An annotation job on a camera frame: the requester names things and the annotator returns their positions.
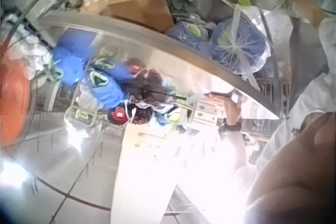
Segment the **finger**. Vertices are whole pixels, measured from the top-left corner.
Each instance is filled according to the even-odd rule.
[[[215,101],[227,101],[227,100],[230,100],[230,98],[228,97],[225,97],[223,95],[216,95],[216,94],[209,94],[209,97]]]

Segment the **white sleeve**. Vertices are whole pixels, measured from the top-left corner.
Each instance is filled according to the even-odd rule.
[[[234,173],[234,185],[240,193],[248,193],[256,174],[257,170],[254,165],[244,165]]]
[[[288,142],[290,137],[287,127],[287,121],[282,122],[274,131],[272,137],[265,146],[263,153],[256,162],[257,171],[260,172],[267,163],[279,152],[279,150]]]
[[[336,18],[325,18],[319,26],[319,36],[329,70],[336,73]]]

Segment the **blue mesh bag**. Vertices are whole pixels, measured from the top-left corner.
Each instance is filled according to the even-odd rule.
[[[166,35],[199,51],[202,55],[211,56],[208,31],[202,26],[187,22],[178,22],[168,29]]]
[[[237,57],[237,48],[246,57],[251,72],[259,71],[266,62],[266,42],[257,28],[244,20],[240,20],[236,38],[232,38],[233,18],[219,23],[211,36],[213,59],[229,68],[235,74],[246,74]]]

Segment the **packaged item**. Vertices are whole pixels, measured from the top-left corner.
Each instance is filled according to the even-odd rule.
[[[179,22],[170,28],[166,35],[199,51],[202,55],[211,57],[208,32],[202,26],[187,22]]]

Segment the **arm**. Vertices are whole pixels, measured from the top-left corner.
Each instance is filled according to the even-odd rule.
[[[231,143],[235,152],[234,173],[242,166],[247,165],[247,154],[241,132],[229,131],[226,133],[226,140]]]
[[[235,160],[233,172],[235,173],[239,168],[247,165],[247,154],[243,136],[240,132],[241,125],[238,124],[241,114],[241,105],[221,95],[209,94],[208,97],[217,105],[224,106],[225,108],[226,125],[219,128],[219,134],[221,137],[225,136],[223,141],[229,141],[234,148]]]
[[[322,11],[315,0],[292,0],[301,15],[305,17],[309,23],[319,29],[319,25],[327,15]]]

